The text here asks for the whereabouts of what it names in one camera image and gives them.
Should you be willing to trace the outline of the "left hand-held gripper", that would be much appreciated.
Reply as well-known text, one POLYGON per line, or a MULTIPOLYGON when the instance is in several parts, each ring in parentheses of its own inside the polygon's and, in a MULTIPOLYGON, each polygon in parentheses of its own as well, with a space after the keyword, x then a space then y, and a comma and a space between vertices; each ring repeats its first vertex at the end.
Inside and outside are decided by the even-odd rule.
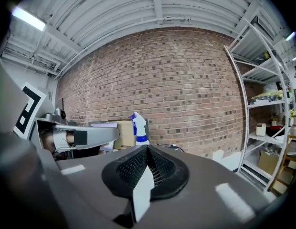
POLYGON ((43 149, 41 133, 46 133, 58 153, 102 146, 120 136, 116 127, 67 125, 65 111, 55 108, 45 93, 29 83, 25 83, 21 90, 29 100, 17 120, 14 133, 36 148, 43 149))

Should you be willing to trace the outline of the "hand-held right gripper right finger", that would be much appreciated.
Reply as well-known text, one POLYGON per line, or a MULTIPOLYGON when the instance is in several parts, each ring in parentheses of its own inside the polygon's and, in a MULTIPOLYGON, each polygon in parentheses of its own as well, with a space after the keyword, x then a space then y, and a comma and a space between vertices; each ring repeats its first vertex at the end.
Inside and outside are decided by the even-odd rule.
POLYGON ((201 156, 161 147, 183 161, 190 177, 176 196, 153 201, 137 229, 254 229, 268 207, 248 181, 201 156))

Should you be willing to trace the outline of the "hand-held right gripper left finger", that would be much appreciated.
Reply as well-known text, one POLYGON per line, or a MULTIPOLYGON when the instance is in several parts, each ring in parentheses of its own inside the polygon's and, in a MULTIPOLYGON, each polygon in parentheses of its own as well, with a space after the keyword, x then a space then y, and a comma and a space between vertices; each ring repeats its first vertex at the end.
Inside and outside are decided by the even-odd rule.
POLYGON ((56 164, 77 195, 122 228, 133 228, 148 209, 147 151, 132 147, 56 164))

